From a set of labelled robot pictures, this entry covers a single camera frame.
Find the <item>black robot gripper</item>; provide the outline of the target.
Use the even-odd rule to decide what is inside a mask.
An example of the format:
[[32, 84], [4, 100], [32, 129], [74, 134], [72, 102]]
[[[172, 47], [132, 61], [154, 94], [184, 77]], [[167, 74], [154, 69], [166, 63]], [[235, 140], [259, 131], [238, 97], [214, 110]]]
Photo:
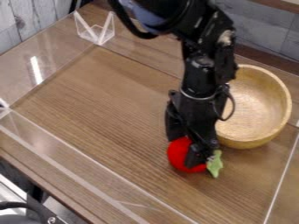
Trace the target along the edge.
[[218, 87], [207, 97], [194, 97], [182, 90], [168, 92], [164, 113], [166, 136], [168, 141], [188, 137], [184, 166], [191, 169], [203, 165], [211, 156], [211, 148], [219, 146], [217, 122], [227, 121], [223, 111], [230, 98], [230, 87]]

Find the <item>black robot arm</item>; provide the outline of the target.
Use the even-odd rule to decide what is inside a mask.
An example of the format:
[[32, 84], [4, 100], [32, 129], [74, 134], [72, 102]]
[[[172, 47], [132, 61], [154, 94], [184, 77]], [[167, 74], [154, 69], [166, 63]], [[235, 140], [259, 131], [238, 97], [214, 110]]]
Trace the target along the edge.
[[205, 168], [219, 148], [217, 123], [235, 99], [235, 27], [211, 0], [107, 0], [126, 28], [142, 39], [174, 35], [182, 43], [180, 88], [168, 92], [166, 135], [175, 147], [170, 157], [187, 170]]

